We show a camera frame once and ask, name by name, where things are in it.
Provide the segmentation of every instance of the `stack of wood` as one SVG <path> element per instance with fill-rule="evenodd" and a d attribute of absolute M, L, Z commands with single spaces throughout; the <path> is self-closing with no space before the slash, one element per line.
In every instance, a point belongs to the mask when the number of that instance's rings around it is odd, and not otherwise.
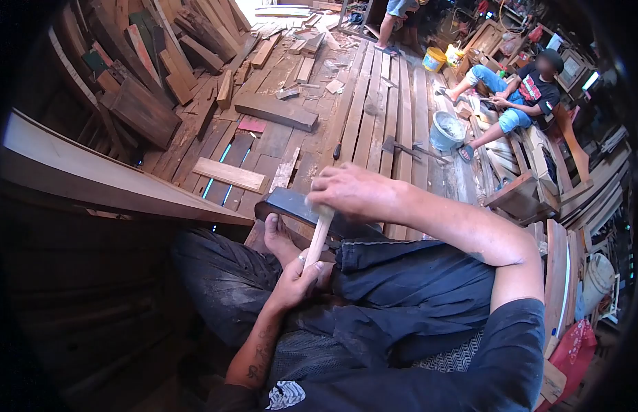
<path fill-rule="evenodd" d="M 198 96 L 198 76 L 204 70 L 217 75 L 236 61 L 249 30 L 233 0 L 66 6 L 49 39 L 93 113 L 78 141 L 129 164 L 150 148 L 167 150 L 183 119 L 175 105 L 200 99 L 202 114 L 211 117 L 214 104 L 206 101 L 213 90 Z"/>

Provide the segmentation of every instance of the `black shirt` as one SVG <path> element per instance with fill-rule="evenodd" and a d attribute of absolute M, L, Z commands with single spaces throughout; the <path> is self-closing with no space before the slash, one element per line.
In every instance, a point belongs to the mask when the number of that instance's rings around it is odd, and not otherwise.
<path fill-rule="evenodd" d="M 518 76 L 522 79 L 518 91 L 528 106 L 538 106 L 543 114 L 549 115 L 559 104 L 559 88 L 555 82 L 544 82 L 539 78 L 540 73 L 536 65 L 531 62 L 518 70 Z"/>
<path fill-rule="evenodd" d="M 526 411 L 534 406 L 543 376 L 543 304 L 512 301 L 497 308 L 467 372 L 422 368 L 349 370 L 281 381 L 267 409 L 292 411 Z M 243 386 L 221 385 L 209 410 L 259 411 L 257 395 Z"/>

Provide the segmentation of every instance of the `wooden floor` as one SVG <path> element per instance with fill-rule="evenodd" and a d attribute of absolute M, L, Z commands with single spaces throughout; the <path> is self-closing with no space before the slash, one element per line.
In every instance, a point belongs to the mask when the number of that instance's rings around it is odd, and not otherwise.
<path fill-rule="evenodd" d="M 341 37 L 341 33 L 333 31 L 332 34 L 338 42 L 348 42 Z M 284 37 L 264 67 L 253 70 L 243 86 L 235 87 L 234 93 L 238 94 L 241 90 L 274 95 L 278 92 L 303 58 L 287 52 L 293 42 L 293 37 Z M 424 148 L 434 150 L 428 140 L 432 114 L 436 110 L 453 113 L 453 108 L 451 104 L 444 102 L 443 97 L 434 98 L 433 95 L 435 87 L 446 84 L 442 74 L 425 70 L 418 57 L 408 54 L 406 57 L 390 58 L 380 51 L 374 53 L 372 43 L 366 40 L 364 43 L 359 47 L 332 50 L 324 42 L 317 52 L 309 81 L 320 87 L 301 87 L 300 95 L 289 100 L 290 103 L 302 105 L 304 109 L 319 115 L 318 125 L 313 132 L 270 121 L 265 122 L 263 133 L 241 130 L 238 127 L 244 116 L 234 111 L 232 106 L 224 111 L 216 108 L 208 125 L 204 125 L 206 132 L 202 140 L 193 138 L 203 127 L 201 123 L 207 110 L 214 109 L 209 106 L 222 82 L 222 75 L 212 77 L 203 73 L 198 78 L 198 86 L 193 90 L 196 99 L 187 107 L 176 108 L 184 121 L 175 134 L 170 149 L 167 152 L 146 153 L 141 168 L 208 201 L 254 218 L 254 205 L 261 195 L 222 182 L 209 182 L 207 177 L 193 173 L 192 169 L 199 157 L 255 171 L 271 177 L 271 181 L 281 165 L 290 165 L 288 169 L 292 173 L 288 187 L 307 193 L 317 171 L 325 165 L 333 164 L 332 152 L 343 124 L 346 130 L 343 135 L 342 157 L 337 163 L 352 160 L 362 167 L 391 175 L 395 179 L 407 180 L 432 193 L 479 204 L 483 197 L 481 177 L 475 180 L 474 175 L 478 172 L 464 163 L 457 153 L 442 153 L 443 156 L 454 159 L 450 164 L 443 165 L 428 158 L 413 161 L 411 167 L 406 165 L 409 160 L 403 160 L 403 156 L 410 157 L 409 155 L 396 153 L 392 160 L 389 155 L 381 152 L 380 145 L 388 135 L 395 136 L 397 142 L 406 146 L 411 146 L 414 141 L 421 141 Z M 250 57 L 261 46 L 262 42 Z M 326 59 L 349 65 L 340 69 L 339 73 L 330 72 L 324 65 Z M 345 83 L 343 94 L 331 94 L 325 89 L 335 77 Z M 390 87 L 385 79 L 389 79 L 393 86 Z M 351 97 L 352 104 L 340 103 L 341 100 L 351 100 Z M 398 105 L 392 104 L 394 99 L 398 99 Z M 370 115 L 370 110 L 367 110 L 371 104 L 376 106 L 375 115 Z M 348 113 L 344 112 L 344 107 L 347 107 Z M 291 226 L 311 238 L 311 229 L 295 222 Z M 388 231 L 388 234 L 399 239 L 422 238 L 421 233 L 412 232 Z"/>

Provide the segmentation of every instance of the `white bucket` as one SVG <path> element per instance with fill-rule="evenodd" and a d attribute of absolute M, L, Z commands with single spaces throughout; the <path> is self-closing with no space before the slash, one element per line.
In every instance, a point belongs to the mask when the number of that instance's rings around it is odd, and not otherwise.
<path fill-rule="evenodd" d="M 592 256 L 584 275 L 584 315 L 594 312 L 595 306 L 610 292 L 614 284 L 614 268 L 602 253 Z"/>

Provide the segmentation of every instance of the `rolled-up jeans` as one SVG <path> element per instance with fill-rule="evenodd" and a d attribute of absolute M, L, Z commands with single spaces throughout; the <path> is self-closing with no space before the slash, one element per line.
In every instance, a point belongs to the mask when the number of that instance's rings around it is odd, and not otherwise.
<path fill-rule="evenodd" d="M 484 65 L 476 65 L 475 67 L 472 67 L 465 74 L 465 78 L 471 86 L 474 86 L 479 82 L 479 80 L 481 80 L 493 93 L 503 92 L 507 89 L 507 83 L 497 76 L 493 70 L 488 69 Z M 525 104 L 525 101 L 518 90 L 511 93 L 507 100 L 515 104 Z M 512 107 L 507 108 L 499 117 L 498 121 L 499 126 L 504 133 L 509 133 L 517 126 L 528 128 L 532 125 L 532 118 L 529 117 L 527 113 Z"/>

